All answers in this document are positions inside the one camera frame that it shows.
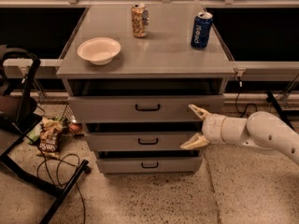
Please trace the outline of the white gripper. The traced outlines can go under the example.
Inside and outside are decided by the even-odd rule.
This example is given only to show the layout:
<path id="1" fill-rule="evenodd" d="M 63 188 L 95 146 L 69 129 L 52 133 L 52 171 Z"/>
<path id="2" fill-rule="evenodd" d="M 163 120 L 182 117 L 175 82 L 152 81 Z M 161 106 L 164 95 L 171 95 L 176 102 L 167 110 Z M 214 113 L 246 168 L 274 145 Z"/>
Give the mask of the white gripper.
<path id="1" fill-rule="evenodd" d="M 235 144 L 241 145 L 248 140 L 246 129 L 247 120 L 243 118 L 231 118 L 219 114 L 210 114 L 204 108 L 190 104 L 188 108 L 201 120 L 203 120 L 202 133 L 196 133 L 190 140 L 183 143 L 182 149 L 195 149 L 211 144 Z"/>

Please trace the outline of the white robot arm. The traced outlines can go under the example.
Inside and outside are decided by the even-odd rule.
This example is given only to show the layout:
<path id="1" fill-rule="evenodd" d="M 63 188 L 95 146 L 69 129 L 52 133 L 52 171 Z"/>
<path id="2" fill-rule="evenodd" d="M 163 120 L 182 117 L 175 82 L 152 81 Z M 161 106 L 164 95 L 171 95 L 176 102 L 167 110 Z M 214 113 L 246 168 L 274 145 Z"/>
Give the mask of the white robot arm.
<path id="1" fill-rule="evenodd" d="M 234 144 L 261 151 L 277 151 L 299 164 L 299 134 L 275 115 L 258 111 L 248 118 L 233 118 L 209 113 L 189 105 L 203 121 L 202 132 L 183 143 L 182 149 L 196 149 L 208 144 Z"/>

